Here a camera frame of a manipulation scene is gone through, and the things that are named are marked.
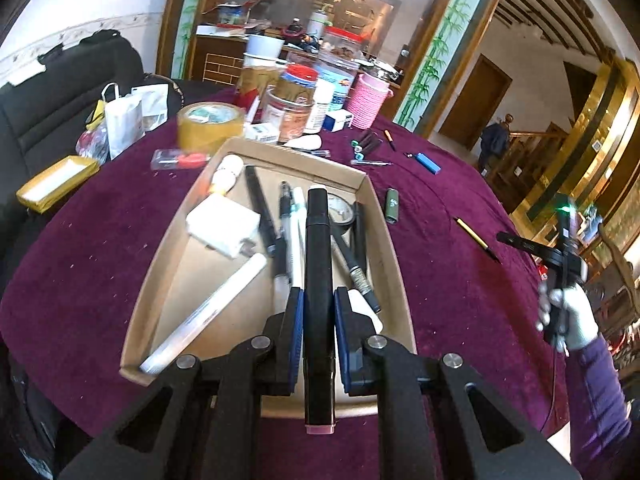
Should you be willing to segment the gloved right hand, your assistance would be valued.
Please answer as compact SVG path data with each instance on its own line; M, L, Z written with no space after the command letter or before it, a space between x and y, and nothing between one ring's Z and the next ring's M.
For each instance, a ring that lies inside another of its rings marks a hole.
M553 307L567 314L565 333L557 336L552 344L552 348L557 352L570 354L572 351L582 350L600 335L589 299L579 285L551 289L545 281L539 284L536 322L538 332L542 332L550 324Z

